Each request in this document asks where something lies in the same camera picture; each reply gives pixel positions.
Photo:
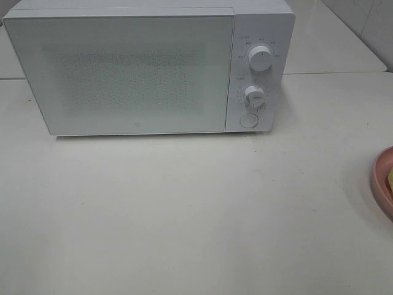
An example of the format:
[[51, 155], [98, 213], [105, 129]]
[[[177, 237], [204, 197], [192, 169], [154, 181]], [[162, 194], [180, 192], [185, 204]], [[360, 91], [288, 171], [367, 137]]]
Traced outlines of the white microwave door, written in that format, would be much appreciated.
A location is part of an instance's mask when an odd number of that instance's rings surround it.
[[7, 19], [52, 135], [222, 132], [233, 17]]

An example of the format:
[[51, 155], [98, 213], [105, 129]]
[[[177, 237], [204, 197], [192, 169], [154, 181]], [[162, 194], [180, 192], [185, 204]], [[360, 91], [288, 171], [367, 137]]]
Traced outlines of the pink round plate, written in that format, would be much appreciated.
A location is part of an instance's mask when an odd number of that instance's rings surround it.
[[372, 194], [383, 213], [392, 221], [392, 185], [389, 175], [392, 171], [392, 146], [381, 151], [376, 157], [371, 175], [370, 184]]

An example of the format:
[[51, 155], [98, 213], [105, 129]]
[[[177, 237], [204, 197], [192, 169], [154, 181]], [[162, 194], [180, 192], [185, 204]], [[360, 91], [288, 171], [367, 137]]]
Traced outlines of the sandwich with lettuce and cheese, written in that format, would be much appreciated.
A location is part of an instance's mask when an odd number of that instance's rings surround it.
[[387, 188], [389, 190], [389, 192], [392, 194], [393, 191], [393, 168], [391, 168], [391, 170], [389, 171], [388, 175], [387, 175]]

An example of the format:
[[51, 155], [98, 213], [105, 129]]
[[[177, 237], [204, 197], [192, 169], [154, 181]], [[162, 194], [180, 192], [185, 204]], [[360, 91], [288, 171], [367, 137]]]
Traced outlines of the lower white timer knob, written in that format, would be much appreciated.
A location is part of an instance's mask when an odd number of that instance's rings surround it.
[[244, 101], [250, 108], [259, 108], [265, 103], [265, 91], [258, 85], [252, 85], [244, 90]]

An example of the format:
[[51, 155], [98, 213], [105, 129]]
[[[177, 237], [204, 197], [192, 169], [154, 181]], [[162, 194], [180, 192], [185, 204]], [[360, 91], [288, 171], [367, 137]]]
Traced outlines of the white microwave oven body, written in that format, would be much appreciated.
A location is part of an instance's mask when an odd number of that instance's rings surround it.
[[[222, 132], [196, 133], [267, 132], [272, 128], [295, 22], [295, 14], [285, 1], [20, 1], [6, 13], [2, 22], [6, 29], [7, 19], [20, 18], [217, 16], [233, 17], [225, 128]], [[271, 49], [273, 62], [266, 71], [256, 72], [249, 66], [248, 54], [253, 47], [262, 44]], [[244, 101], [244, 90], [252, 85], [265, 91], [265, 103], [259, 108], [250, 108]], [[256, 127], [241, 126], [239, 121], [245, 114], [258, 116]]]

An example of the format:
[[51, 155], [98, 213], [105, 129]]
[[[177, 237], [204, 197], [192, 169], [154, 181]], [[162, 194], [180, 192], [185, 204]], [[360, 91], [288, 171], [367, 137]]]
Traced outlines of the upper white power knob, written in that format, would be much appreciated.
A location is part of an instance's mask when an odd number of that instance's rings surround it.
[[248, 60], [252, 70], [263, 72], [272, 65], [273, 53], [268, 46], [257, 45], [249, 51]]

